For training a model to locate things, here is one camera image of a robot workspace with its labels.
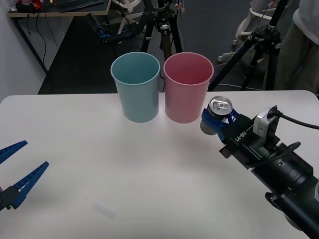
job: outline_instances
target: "wall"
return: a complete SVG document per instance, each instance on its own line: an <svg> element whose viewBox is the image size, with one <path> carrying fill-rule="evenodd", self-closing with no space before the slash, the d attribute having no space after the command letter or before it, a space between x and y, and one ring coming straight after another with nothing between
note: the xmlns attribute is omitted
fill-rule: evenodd
<svg viewBox="0 0 319 239"><path fill-rule="evenodd" d="M36 95L43 83L45 73L27 44L7 16L7 0L0 0L0 102L10 95ZM72 18L48 18L58 45L61 44ZM44 43L35 28L35 18L30 18L27 33L26 18L19 21L40 58ZM44 64L47 69L58 51L44 18L38 19L38 28L47 44Z"/></svg>

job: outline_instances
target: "desk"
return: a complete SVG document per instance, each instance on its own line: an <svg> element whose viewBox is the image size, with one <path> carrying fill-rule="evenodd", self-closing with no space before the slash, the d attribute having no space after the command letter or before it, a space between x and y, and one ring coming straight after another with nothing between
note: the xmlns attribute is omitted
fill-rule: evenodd
<svg viewBox="0 0 319 239"><path fill-rule="evenodd" d="M111 0L104 0L104 4L98 4L98 5L93 5L89 6L86 8L81 8L75 11L71 12L59 12L58 8L56 6L52 6L49 3L49 0L44 0L44 4L41 10L41 13L39 14L39 17L66 17L66 16L86 16L88 14L93 14L93 15L108 15L110 5L111 5ZM30 48L31 52L35 56L36 60L40 64L41 68L45 72L45 74L48 74L48 70L46 69L45 65L42 62L42 59L39 57L35 49L33 48L31 42L25 35L24 31L22 30L20 24L18 23L18 20L24 17L28 16L28 13L25 12L18 12L18 11L9 11L8 16L11 18L13 21L15 27L17 28L18 32L20 35L23 37L24 41ZM38 13L36 14L29 14L29 17L37 17Z"/></svg>
<svg viewBox="0 0 319 239"><path fill-rule="evenodd" d="M319 101L306 91L210 92L249 117L275 104L318 124ZM0 104L0 148L28 145L0 167L2 188L48 161L17 210L0 212L1 239L306 239L264 198L267 188L217 136L171 121L127 120L116 94L12 96ZM277 136L319 175L319 131L284 119Z"/></svg>

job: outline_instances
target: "pink cup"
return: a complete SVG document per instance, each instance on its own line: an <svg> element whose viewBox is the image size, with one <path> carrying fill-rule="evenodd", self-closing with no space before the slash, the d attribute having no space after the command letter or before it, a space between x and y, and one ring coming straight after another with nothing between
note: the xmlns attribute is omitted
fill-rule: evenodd
<svg viewBox="0 0 319 239"><path fill-rule="evenodd" d="M177 53L164 63L165 112L178 123L190 123L201 113L213 64L192 52Z"/></svg>

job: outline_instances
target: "plastic cup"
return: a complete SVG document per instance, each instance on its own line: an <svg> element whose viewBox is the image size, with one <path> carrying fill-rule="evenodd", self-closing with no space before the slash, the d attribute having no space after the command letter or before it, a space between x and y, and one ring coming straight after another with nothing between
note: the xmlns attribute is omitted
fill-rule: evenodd
<svg viewBox="0 0 319 239"><path fill-rule="evenodd" d="M197 53L182 52L165 61L164 73L167 116L178 123L193 122L201 114L213 64Z"/></svg>
<svg viewBox="0 0 319 239"><path fill-rule="evenodd" d="M113 62L111 74L129 120L147 122L158 114L159 72L159 61L144 52L127 53Z"/></svg>

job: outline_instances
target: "black tripod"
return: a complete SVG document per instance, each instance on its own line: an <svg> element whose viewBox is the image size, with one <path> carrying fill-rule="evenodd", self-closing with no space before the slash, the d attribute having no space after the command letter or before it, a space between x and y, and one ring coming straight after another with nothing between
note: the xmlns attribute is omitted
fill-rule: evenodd
<svg viewBox="0 0 319 239"><path fill-rule="evenodd" d="M170 33L172 33L176 52L182 52L178 27L177 14L169 8L172 0L159 0L156 8L153 7L151 0L144 0L145 14L149 15L146 22L144 39L141 47L142 52L147 52L154 26L161 33L160 48L164 52L164 59L172 55Z"/></svg>
<svg viewBox="0 0 319 239"><path fill-rule="evenodd" d="M236 54L230 59L230 61L221 70L221 72L210 83L208 91L213 91L218 86L218 84L224 79L228 72L230 72L230 70L236 65L240 58L242 58L243 55L245 55L245 53L253 45L255 45L256 53L248 67L247 74L245 75L245 81L241 87L241 90L244 91L249 82L252 80L256 67L262 59L264 52L269 53L265 90L274 89L277 61L281 47L280 33L277 30L277 23L281 14L285 10L287 2L288 0L280 0L273 17L271 18L267 26L258 27L251 33L248 39L244 42L243 46L236 52Z"/></svg>

